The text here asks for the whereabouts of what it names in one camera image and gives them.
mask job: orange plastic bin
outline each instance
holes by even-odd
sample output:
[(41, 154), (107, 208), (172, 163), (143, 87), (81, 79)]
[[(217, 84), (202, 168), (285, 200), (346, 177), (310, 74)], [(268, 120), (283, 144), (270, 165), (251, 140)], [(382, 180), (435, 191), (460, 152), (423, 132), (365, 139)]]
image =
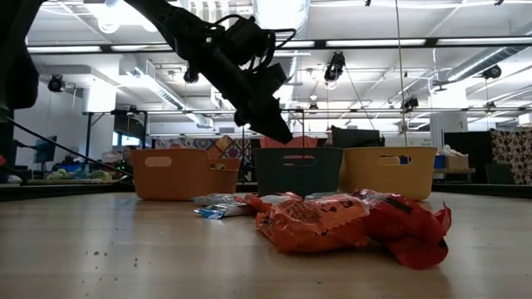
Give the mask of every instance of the orange plastic bin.
[[(145, 200), (188, 201), (236, 191), (240, 159), (209, 159), (203, 149), (143, 149), (131, 152), (135, 189)], [(223, 164), (223, 169), (212, 169)]]
[[(356, 188), (394, 193), (412, 200), (431, 195), (434, 147), (368, 147), (345, 149), (339, 189), (351, 193)], [(399, 157), (407, 157), (401, 164)]]

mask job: orange snack bag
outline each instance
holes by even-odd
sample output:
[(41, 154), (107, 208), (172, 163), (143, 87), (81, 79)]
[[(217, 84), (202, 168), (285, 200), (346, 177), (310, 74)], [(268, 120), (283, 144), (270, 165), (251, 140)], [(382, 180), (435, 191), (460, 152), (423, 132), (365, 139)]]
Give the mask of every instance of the orange snack bag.
[(275, 204), (257, 215), (256, 225), (280, 252), (324, 252), (366, 245), (361, 219), (366, 215), (357, 198), (337, 194)]

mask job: black robotic arm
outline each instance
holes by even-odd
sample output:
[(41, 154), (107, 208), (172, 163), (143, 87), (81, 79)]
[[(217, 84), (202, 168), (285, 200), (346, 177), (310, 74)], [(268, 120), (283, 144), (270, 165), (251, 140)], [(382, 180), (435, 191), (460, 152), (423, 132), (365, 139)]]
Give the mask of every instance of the black robotic arm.
[[(203, 74), (222, 96), (234, 105), (237, 110), (234, 121), (237, 125), (250, 124), (251, 130), (280, 142), (287, 143), (292, 139), (292, 134), (280, 115), (278, 100), (273, 98), (273, 93), (287, 80), (287, 77), (279, 64), (273, 66), (269, 64), (275, 49), (282, 46), (276, 45), (275, 33), (295, 34), (295, 30), (263, 30), (254, 23), (252, 17), (245, 19), (236, 15), (226, 17), (236, 17), (238, 20), (225, 30), (219, 25), (224, 19), (216, 23), (205, 22), (183, 8), (170, 5), (166, 0), (125, 1), (151, 21), (174, 51), (188, 61), (189, 69), (186, 73), (188, 77)], [(2, 35), (1, 31), (6, 29), (0, 27), (0, 42), (2, 42), (0, 54), (16, 48), (14, 56), (27, 57), (23, 40), (35, 18), (36, 8), (38, 9), (43, 1), (7, 0), (7, 2), (12, 2), (13, 11), (17, 12), (12, 16), (17, 17), (14, 17), (11, 26), (4, 24), (9, 28), (7, 34)], [(24, 26), (14, 27), (15, 23)], [(257, 59), (260, 63), (254, 66)], [(10, 77), (9, 72), (17, 69), (17, 64), (20, 63), (13, 63), (12, 60), (2, 61), (0, 79), (6, 90), (10, 88), (10, 85), (6, 84), (6, 80)], [(241, 68), (247, 64), (249, 64), (247, 69)], [(28, 85), (34, 85), (36, 89), (37, 81), (32, 80)], [(27, 99), (27, 103), (21, 105), (18, 104), (20, 96), (17, 99), (6, 97), (7, 103), (13, 109), (26, 108), (35, 101)]]

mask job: desk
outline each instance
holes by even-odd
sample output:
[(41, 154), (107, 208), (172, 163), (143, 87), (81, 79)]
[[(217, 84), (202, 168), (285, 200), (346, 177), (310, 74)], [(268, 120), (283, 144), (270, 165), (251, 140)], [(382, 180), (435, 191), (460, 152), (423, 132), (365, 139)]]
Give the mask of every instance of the desk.
[(449, 255), (412, 271), (378, 248), (287, 255), (254, 217), (92, 194), (0, 203), (4, 298), (531, 298), (530, 202), (432, 193), (452, 208)]
[(467, 174), (467, 183), (471, 183), (471, 175), (476, 169), (434, 169), (434, 174)]

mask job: dark gray plastic bin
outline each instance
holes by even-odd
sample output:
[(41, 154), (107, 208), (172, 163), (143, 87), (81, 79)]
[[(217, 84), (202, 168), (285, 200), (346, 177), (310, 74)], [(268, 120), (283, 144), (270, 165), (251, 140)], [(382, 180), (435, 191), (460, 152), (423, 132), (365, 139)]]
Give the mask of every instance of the dark gray plastic bin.
[(337, 191), (343, 149), (254, 149), (253, 154), (261, 196)]

